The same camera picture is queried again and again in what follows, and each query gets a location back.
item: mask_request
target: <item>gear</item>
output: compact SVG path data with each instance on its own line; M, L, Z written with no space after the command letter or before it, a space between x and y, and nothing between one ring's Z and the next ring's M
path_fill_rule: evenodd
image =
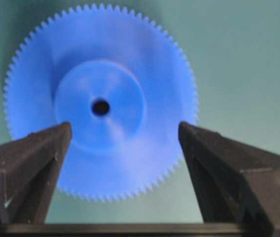
M103 4L62 11L35 32L7 72L12 139L70 121L58 188L76 197L119 200L157 186L182 159L179 122L197 119L177 43L141 13Z

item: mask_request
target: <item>blue plastic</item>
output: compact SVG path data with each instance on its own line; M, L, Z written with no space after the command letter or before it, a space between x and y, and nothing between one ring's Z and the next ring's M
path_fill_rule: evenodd
M4 88L10 134L71 122L62 191L125 199L182 159L177 128L196 123L196 86L182 50L154 21L86 5L43 22L16 54ZM104 115L92 109L99 100L109 104Z

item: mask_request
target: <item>black bar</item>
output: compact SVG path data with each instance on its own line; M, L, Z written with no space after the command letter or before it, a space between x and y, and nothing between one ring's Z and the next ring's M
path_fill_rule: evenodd
M0 235L14 236L239 236L251 233L250 226L213 224L47 224L0 225Z

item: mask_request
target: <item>center hole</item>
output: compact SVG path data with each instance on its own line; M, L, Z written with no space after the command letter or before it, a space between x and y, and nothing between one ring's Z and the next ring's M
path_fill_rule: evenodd
M97 116L104 116L109 112L109 103L106 100L96 100L92 105L92 111Z

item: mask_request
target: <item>teal background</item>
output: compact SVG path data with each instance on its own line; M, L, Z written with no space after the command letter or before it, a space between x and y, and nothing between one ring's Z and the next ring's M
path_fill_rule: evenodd
M2 87L15 50L36 25L90 0L0 0L0 144L10 140ZM173 35L195 72L199 125L280 154L280 0L111 0ZM184 162L135 199L87 202L56 191L47 222L201 222Z

